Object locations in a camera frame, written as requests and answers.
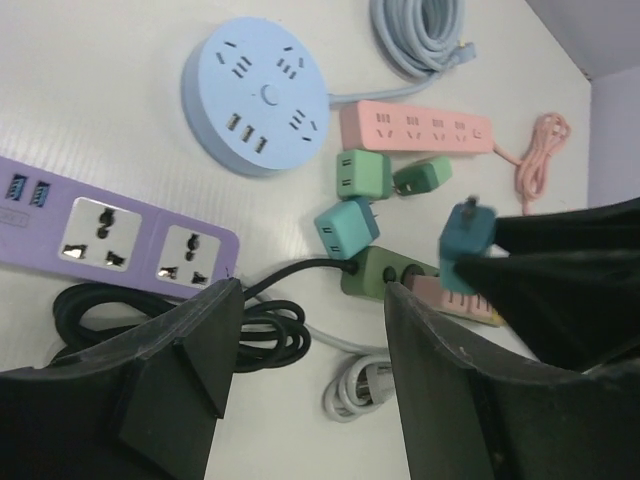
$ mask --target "teal adapter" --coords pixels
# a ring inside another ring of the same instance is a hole
[[[393,192],[391,159],[364,150],[348,150],[337,158],[337,190],[340,198],[389,198]]]
[[[338,203],[314,220],[329,257],[348,260],[380,236],[369,201],[356,197]]]
[[[396,192],[402,197],[434,191],[453,175],[449,157],[421,160],[393,175]]]
[[[475,197],[453,207],[439,242],[440,284],[444,288],[465,295],[475,294],[454,271],[455,263],[461,255],[487,255],[495,228],[495,210],[478,205]]]

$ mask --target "white table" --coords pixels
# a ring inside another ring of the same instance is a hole
[[[178,88],[193,46],[239,15],[290,29],[313,52],[334,93],[403,83],[374,45],[365,0],[303,3],[3,1],[0,155],[226,226],[241,239],[239,271],[252,279],[321,254],[312,220],[336,202],[337,113],[312,162],[275,178],[247,179],[203,152],[182,115]],[[533,210],[585,206],[589,83],[524,0],[467,3],[465,39],[476,43],[479,58],[407,102],[487,115],[498,141],[514,153],[528,145],[537,115],[561,112],[574,133],[553,160],[549,192]],[[408,159],[394,161],[394,168]],[[495,155],[455,160],[453,179],[436,192],[375,204],[382,231],[376,244],[436,264],[437,238],[452,205],[475,193],[500,214],[516,214],[512,181],[513,167]],[[59,341],[51,303],[71,283],[0,269],[0,369],[42,365],[53,355]],[[343,295],[337,272],[304,272],[270,293],[299,302],[309,322],[329,333],[385,342],[382,305]],[[521,350],[507,329],[476,328]],[[409,478],[395,401],[348,425],[325,418],[322,392],[346,358],[316,343],[294,366],[234,378],[207,478]]]

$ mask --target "blue cable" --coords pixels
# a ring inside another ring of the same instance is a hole
[[[389,56],[418,82],[395,90],[329,95],[331,105],[412,95],[476,57],[473,43],[461,45],[464,0],[371,0],[370,7],[373,27]]]

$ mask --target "coiled pink cable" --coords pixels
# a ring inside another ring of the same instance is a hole
[[[522,201],[522,214],[529,215],[530,203],[544,195],[549,176],[551,157],[564,147],[571,135],[571,127],[559,113],[547,113],[536,121],[529,150],[518,159],[499,145],[493,151],[515,165],[515,189]]]

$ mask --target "coiled black cable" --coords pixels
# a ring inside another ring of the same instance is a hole
[[[245,302],[289,275],[315,267],[339,268],[355,274],[358,264],[351,260],[328,258],[296,262],[244,291]],[[124,303],[135,308],[148,319],[155,318],[175,307],[157,295],[99,283],[75,285],[63,291],[53,302],[56,330],[67,347],[56,358],[78,352],[115,337],[135,325],[92,330],[81,325],[82,317],[91,308],[105,303]],[[311,346],[311,335],[304,325],[302,307],[288,300],[270,300],[245,308],[240,347],[236,359],[237,373],[256,372],[265,368],[280,368],[297,362]],[[275,342],[269,347],[255,343]]]

